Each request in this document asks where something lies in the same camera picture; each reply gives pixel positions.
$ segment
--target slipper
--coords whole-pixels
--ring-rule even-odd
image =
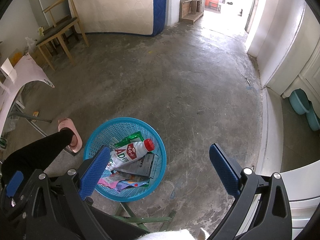
[[[77,137],[77,144],[75,146],[68,145],[71,151],[73,151],[74,153],[77,153],[78,151],[80,151],[82,147],[82,140],[73,121],[70,118],[66,118],[65,120],[63,120],[58,126],[58,131],[60,131],[63,128],[71,129],[75,134],[75,136]]]

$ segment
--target dark seat cushion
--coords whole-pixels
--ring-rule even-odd
[[[53,35],[57,34],[59,31],[61,31],[64,27],[69,25],[70,23],[74,22],[77,19],[77,17],[71,18],[56,27],[53,27],[46,35],[44,35],[37,43],[36,45],[39,45],[41,42],[45,41],[46,39],[52,37]]]

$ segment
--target plastic bottle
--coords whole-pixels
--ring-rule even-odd
[[[137,161],[154,149],[155,145],[151,139],[146,139],[143,142],[129,143],[115,149],[110,153],[110,161],[106,166],[106,170],[112,171],[115,168]]]

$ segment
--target mattress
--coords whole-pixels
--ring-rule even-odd
[[[164,28],[166,0],[74,0],[74,3],[86,33],[154,36]]]

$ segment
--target white fur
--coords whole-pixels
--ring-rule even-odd
[[[200,233],[197,240],[206,240],[209,237],[208,232],[203,228],[200,229]],[[180,231],[167,231],[150,233],[138,238],[138,240],[195,240],[187,229]]]

